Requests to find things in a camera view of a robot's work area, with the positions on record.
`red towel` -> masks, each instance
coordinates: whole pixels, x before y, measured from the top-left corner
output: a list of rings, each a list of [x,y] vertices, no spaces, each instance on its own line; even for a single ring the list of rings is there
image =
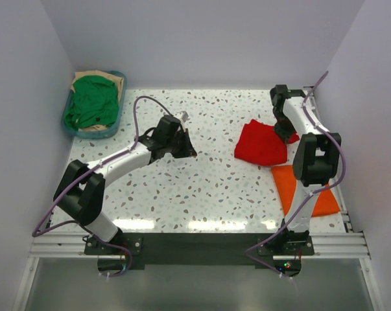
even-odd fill
[[[294,134],[289,143],[294,143],[298,139],[299,137]],[[287,162],[287,147],[274,132],[273,126],[251,120],[243,127],[234,156],[268,167]]]

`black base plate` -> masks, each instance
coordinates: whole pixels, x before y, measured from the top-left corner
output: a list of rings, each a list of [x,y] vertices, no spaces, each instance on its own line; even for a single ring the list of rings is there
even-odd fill
[[[146,264],[176,264],[200,266],[256,266],[263,265],[250,260],[245,251],[268,238],[270,233],[123,233],[124,247],[133,254],[132,269],[144,269]],[[115,248],[100,245],[94,238],[86,240],[86,255],[124,255]],[[311,237],[301,247],[302,255],[314,255]],[[286,249],[273,253],[265,246],[252,254],[274,266],[274,255],[295,255]]]

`laundry basket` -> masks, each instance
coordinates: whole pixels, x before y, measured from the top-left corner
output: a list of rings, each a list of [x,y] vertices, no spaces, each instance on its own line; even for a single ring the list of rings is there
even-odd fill
[[[122,95],[121,95],[121,98],[119,101],[119,112],[117,114],[116,121],[109,128],[102,130],[102,131],[85,132],[85,131],[76,131],[71,128],[68,128],[67,125],[65,124],[65,121],[64,121],[64,115],[65,115],[65,112],[67,111],[67,109],[71,105],[71,98],[74,93],[73,90],[70,90],[70,92],[68,94],[67,102],[65,103],[64,112],[63,112],[63,115],[61,118],[61,127],[63,128],[65,133],[67,133],[71,136],[77,136],[77,137],[86,138],[86,139],[101,139],[101,138],[107,138],[107,137],[110,137],[110,136],[113,136],[116,134],[117,130],[119,129],[120,118],[122,116],[122,111],[123,111],[124,94],[126,92],[126,77],[124,76],[124,74],[120,73],[119,71],[103,71],[103,72],[110,73],[111,75],[119,76],[124,79],[123,80],[123,89],[122,89],[122,93],[121,93]]]

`table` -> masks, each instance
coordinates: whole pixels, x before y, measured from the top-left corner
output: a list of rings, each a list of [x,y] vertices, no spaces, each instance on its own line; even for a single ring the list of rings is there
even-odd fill
[[[172,113],[185,110],[196,159],[165,156],[112,183],[105,192],[103,211],[129,232],[274,232],[283,219],[278,192],[269,168],[234,158],[243,125],[251,119],[273,125],[276,120],[268,90],[162,90],[126,91],[119,131],[111,138],[74,138],[69,160],[100,159],[132,142],[132,104],[149,95]],[[149,100],[137,108],[139,129],[156,126],[164,111]],[[292,163],[298,143],[288,146]],[[340,189],[334,192],[340,206]],[[51,222],[70,217],[56,209]],[[66,225],[57,232],[81,232]],[[341,213],[312,218],[311,233],[344,233]]]

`white backdrop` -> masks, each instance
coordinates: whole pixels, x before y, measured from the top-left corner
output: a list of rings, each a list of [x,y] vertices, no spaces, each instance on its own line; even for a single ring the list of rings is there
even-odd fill
[[[342,136],[342,192],[391,311],[391,0],[365,0],[329,70],[318,107]]]
[[[132,87],[303,86],[326,70],[364,0],[42,0],[76,69]]]
[[[0,311],[14,302],[71,146],[60,117],[72,74],[41,3],[0,0]]]

